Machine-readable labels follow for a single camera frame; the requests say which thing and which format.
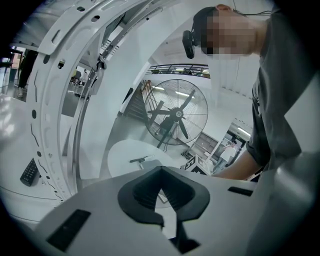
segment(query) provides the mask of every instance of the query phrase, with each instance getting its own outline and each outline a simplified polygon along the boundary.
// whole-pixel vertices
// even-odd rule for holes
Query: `round white table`
[[[111,177],[117,177],[141,170],[140,163],[138,161],[130,162],[130,160],[151,155],[154,155],[154,157],[149,161],[159,160],[163,166],[180,167],[178,163],[176,163],[161,149],[139,140],[126,139],[114,144],[109,151],[107,163]],[[168,201],[163,203],[158,197],[155,207],[168,208],[170,207],[170,203]]]

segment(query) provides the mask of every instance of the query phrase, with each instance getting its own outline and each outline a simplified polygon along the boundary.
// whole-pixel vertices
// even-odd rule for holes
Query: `remote control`
[[[35,160],[32,158],[28,166],[25,168],[23,174],[20,177],[20,181],[30,187],[32,185],[32,182],[34,181],[36,175],[38,173],[38,168],[36,165]]]

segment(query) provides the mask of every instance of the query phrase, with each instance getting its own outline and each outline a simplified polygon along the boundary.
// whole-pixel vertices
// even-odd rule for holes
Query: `shoe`
[[[17,91],[17,95],[16,95],[16,96],[17,96],[18,98],[22,98],[23,95],[24,95],[24,89],[21,88],[21,87],[18,87],[18,91]]]

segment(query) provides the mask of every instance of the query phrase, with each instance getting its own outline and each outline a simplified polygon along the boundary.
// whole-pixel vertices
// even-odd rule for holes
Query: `gray t-shirt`
[[[285,114],[316,70],[281,11],[273,11],[267,22],[260,68],[252,89],[253,131],[246,148],[264,170],[271,170],[301,152]]]

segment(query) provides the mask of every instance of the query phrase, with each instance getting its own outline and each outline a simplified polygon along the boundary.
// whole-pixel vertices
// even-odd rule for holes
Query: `neck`
[[[262,47],[264,46],[266,34],[267,34],[267,22],[266,21],[255,21],[255,44],[253,53],[261,55]]]

